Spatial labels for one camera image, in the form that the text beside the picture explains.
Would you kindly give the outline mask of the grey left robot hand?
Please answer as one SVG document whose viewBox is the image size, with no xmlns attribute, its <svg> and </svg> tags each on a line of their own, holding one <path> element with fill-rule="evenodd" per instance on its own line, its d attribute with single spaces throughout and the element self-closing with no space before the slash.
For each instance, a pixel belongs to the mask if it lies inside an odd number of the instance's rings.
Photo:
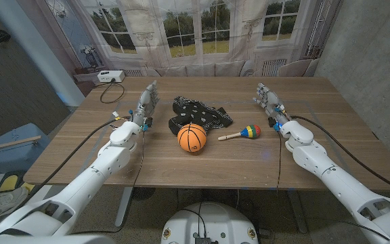
<svg viewBox="0 0 390 244">
<path fill-rule="evenodd" d="M 157 91 L 157 81 L 154 80 L 147 88 L 141 93 L 139 101 L 132 114 L 132 122 L 142 127 L 144 121 L 152 117 L 154 109 L 159 101 Z"/>
</svg>

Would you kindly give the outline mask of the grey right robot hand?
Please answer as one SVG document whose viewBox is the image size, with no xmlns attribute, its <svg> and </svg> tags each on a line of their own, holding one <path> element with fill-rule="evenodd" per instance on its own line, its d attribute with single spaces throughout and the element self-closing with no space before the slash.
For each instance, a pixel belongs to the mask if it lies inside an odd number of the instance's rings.
<svg viewBox="0 0 390 244">
<path fill-rule="evenodd" d="M 257 95 L 259 98 L 253 98 L 253 100 L 265 110 L 269 126 L 276 132 L 281 132 L 282 126 L 291 120 L 281 99 L 262 83 L 258 84 Z"/>
</svg>

